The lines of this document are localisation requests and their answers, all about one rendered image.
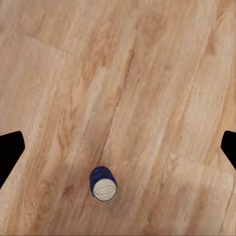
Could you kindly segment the can of soda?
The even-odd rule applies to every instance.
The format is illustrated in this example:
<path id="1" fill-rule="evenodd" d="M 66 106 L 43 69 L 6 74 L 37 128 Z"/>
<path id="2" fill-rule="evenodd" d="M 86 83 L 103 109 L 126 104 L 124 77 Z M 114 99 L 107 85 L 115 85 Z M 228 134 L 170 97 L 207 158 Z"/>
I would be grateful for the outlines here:
<path id="1" fill-rule="evenodd" d="M 89 175 L 92 195 L 103 203 L 111 202 L 117 193 L 117 183 L 110 170 L 105 166 L 97 166 Z"/>

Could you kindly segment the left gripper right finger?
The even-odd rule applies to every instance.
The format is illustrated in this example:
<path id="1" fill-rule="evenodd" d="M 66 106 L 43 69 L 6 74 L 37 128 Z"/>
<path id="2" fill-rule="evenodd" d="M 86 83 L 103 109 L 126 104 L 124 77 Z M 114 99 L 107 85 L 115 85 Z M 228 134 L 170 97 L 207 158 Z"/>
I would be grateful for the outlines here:
<path id="1" fill-rule="evenodd" d="M 236 132 L 224 132 L 221 149 L 236 169 Z"/>

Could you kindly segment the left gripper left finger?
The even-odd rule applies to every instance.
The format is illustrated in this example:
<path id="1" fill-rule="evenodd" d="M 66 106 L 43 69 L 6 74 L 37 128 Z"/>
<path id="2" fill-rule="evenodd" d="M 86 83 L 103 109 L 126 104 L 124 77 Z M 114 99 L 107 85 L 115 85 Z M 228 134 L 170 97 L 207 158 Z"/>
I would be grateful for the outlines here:
<path id="1" fill-rule="evenodd" d="M 25 150 L 21 131 L 0 136 L 0 189 Z"/>

